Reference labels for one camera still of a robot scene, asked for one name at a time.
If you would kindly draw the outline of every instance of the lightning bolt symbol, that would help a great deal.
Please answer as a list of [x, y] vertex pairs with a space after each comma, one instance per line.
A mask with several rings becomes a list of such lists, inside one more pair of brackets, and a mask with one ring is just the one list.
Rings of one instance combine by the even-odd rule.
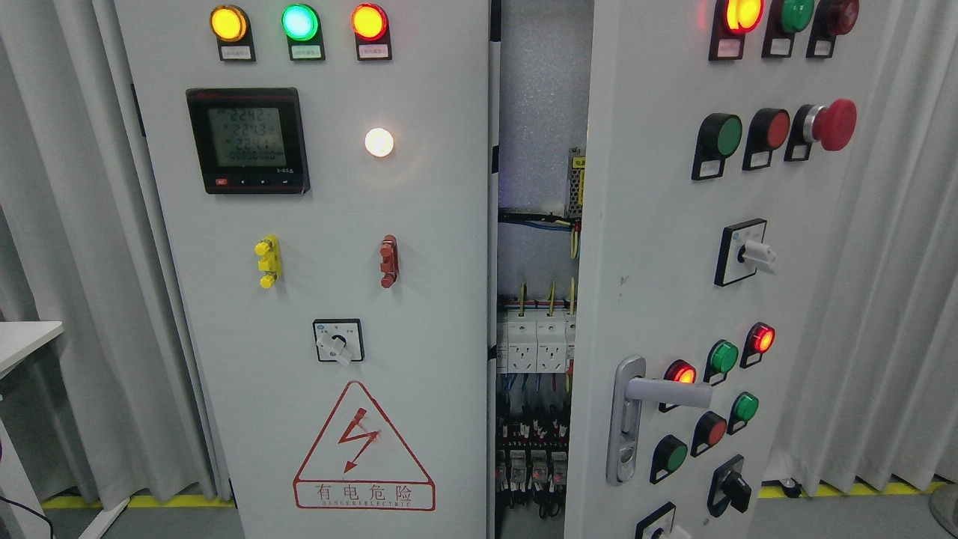
[[363, 433], [363, 434], [357, 434], [355, 436], [350, 436], [350, 433], [353, 431], [353, 429], [359, 426], [359, 422], [362, 421], [362, 418], [365, 416], [366, 416], [366, 409], [360, 408], [359, 410], [357, 410], [356, 415], [353, 416], [353, 421], [350, 422], [350, 426], [346, 428], [346, 431], [343, 433], [343, 435], [339, 436], [338, 443], [346, 443], [346, 442], [351, 442], [353, 440], [366, 438], [366, 443], [363, 444], [363, 446], [359, 449], [359, 453], [357, 453], [352, 460], [346, 461], [346, 468], [343, 469], [344, 474], [356, 467], [356, 461], [359, 460], [359, 456], [362, 455], [363, 452], [366, 451], [366, 448], [369, 447], [371, 443], [375, 442], [376, 438], [379, 436], [379, 431], [372, 431], [371, 433]]

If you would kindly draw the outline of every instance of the digital power meter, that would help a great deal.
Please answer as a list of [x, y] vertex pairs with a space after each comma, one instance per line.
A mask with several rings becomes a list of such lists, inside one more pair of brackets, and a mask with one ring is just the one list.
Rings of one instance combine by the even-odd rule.
[[186, 101], [207, 193], [309, 190], [296, 88], [194, 88]]

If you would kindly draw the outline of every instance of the indicator light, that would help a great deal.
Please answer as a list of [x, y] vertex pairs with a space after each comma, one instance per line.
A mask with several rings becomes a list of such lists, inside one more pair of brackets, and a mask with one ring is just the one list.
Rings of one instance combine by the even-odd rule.
[[393, 133], [383, 128], [370, 129], [366, 133], [366, 151], [376, 157], [385, 157], [393, 152]]
[[845, 35], [858, 21], [858, 0], [833, 0], [828, 12], [828, 30], [831, 35]]
[[725, 374], [732, 370], [739, 359], [739, 347], [728, 340], [720, 340], [712, 347], [709, 353], [709, 366], [716, 372]]
[[733, 421], [748, 423], [758, 411], [759, 399], [748, 391], [743, 391], [732, 405]]
[[772, 347], [772, 342], [775, 342], [775, 330], [771, 326], [759, 322], [752, 327], [748, 339], [753, 351], [764, 354]]
[[696, 368], [682, 360], [677, 360], [669, 366], [665, 378], [680, 384], [694, 384], [696, 382]]
[[782, 30], [795, 34], [805, 30], [815, 14], [814, 0], [785, 0], [782, 3]]
[[246, 13], [236, 6], [217, 6], [210, 13], [210, 28], [221, 41], [235, 43], [246, 36], [249, 21]]
[[283, 31], [290, 39], [309, 41], [319, 31], [319, 17], [306, 4], [291, 4], [283, 10]]
[[759, 26], [764, 9], [764, 0], [728, 0], [725, 7], [725, 27], [732, 34], [748, 34]]
[[359, 4], [353, 10], [353, 32], [366, 41], [376, 41], [386, 35], [389, 19], [376, 4]]

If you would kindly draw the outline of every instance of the green push button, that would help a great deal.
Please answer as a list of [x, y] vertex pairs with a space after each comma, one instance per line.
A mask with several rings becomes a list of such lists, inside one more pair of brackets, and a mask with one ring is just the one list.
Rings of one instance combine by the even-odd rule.
[[682, 440], [669, 434], [655, 446], [652, 457], [660, 469], [672, 473], [682, 465], [682, 462], [685, 462], [688, 454], [689, 447]]
[[716, 147], [722, 157], [728, 157], [739, 148], [741, 142], [741, 119], [738, 116], [728, 116], [718, 130]]

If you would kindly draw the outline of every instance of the electrical socket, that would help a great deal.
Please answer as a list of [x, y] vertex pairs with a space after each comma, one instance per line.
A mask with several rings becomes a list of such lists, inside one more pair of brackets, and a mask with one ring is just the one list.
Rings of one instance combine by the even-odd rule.
[[563, 373], [567, 367], [565, 342], [565, 316], [555, 312], [549, 316], [548, 311], [542, 311], [536, 321], [536, 340], [538, 351], [536, 363], [539, 373]]
[[536, 372], [536, 319], [536, 312], [531, 310], [526, 311], [525, 316], [520, 316], [518, 311], [509, 311], [507, 314], [508, 372]]

